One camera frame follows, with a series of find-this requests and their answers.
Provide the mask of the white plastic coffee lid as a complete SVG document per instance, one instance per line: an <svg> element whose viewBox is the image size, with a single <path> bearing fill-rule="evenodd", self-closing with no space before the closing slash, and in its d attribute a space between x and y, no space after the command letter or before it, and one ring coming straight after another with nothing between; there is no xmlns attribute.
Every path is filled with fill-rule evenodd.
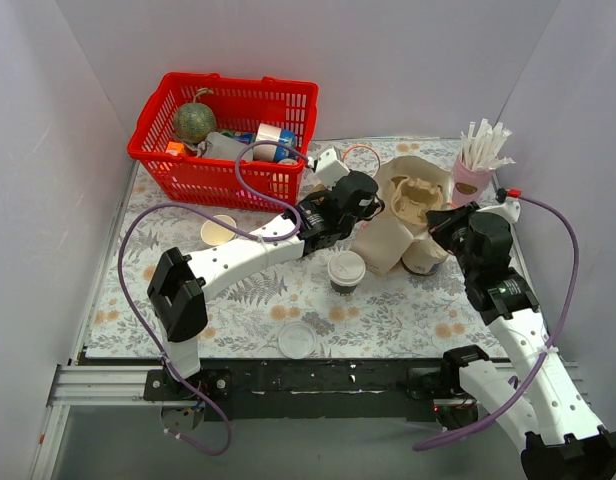
<svg viewBox="0 0 616 480"><path fill-rule="evenodd" d="M293 360L309 357L315 349L316 342L317 336L314 329L302 322L285 325L278 336L281 353Z"/></svg>

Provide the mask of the kraft paper bag orange handles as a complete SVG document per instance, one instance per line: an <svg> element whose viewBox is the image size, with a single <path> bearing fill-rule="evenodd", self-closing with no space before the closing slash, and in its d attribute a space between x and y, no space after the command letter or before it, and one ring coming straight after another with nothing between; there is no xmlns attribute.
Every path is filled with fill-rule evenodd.
<svg viewBox="0 0 616 480"><path fill-rule="evenodd" d="M374 174L379 186L379 198L383 200L383 212L368 221L358 230L351 250L365 261L367 269L376 275L385 275L401 264L401 257L414 240L432 238L427 229L413 234L390 211L389 194L391 179L396 176L421 178L442 188L445 205L450 207L452 175L449 171L413 155L397 156L380 166Z"/></svg>

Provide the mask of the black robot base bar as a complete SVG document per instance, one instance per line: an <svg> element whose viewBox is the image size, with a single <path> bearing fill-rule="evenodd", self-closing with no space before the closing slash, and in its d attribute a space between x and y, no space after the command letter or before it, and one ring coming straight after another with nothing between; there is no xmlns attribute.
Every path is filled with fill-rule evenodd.
<svg viewBox="0 0 616 480"><path fill-rule="evenodd" d="M151 370L143 398L198 403L198 389L231 420L402 418L453 430L479 418L439 359L205 360L188 382Z"/></svg>

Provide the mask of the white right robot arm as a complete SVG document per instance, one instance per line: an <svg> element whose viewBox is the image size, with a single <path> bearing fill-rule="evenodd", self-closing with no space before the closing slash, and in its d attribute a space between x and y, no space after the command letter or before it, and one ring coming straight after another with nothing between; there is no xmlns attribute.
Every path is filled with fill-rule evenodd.
<svg viewBox="0 0 616 480"><path fill-rule="evenodd" d="M450 350L440 373L452 397L469 394L488 415L454 431L464 438L498 423L519 452L529 479L610 479L616 431L610 431L574 385L547 333L538 300L511 266L511 199L495 207L470 203L426 214L432 239L453 254L467 298L506 352L519 384L499 373L478 347Z"/></svg>

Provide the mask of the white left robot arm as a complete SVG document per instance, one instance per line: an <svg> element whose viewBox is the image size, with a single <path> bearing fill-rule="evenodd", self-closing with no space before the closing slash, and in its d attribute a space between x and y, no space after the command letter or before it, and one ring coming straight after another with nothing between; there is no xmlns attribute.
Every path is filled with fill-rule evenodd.
<svg viewBox="0 0 616 480"><path fill-rule="evenodd" d="M372 177L351 171L246 237L190 254L163 253L147 295L160 324L168 390L181 400L200 390L198 334L208 324L209 300L261 270L349 237L358 222L383 210L378 191Z"/></svg>

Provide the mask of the dark paper coffee cup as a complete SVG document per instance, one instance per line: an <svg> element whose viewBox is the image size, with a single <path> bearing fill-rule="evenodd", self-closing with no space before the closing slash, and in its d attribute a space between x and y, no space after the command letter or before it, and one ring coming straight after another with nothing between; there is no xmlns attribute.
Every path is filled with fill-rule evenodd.
<svg viewBox="0 0 616 480"><path fill-rule="evenodd" d="M358 287L357 284L343 285L335 282L334 280L330 281L330 285L332 289L339 295L351 295Z"/></svg>

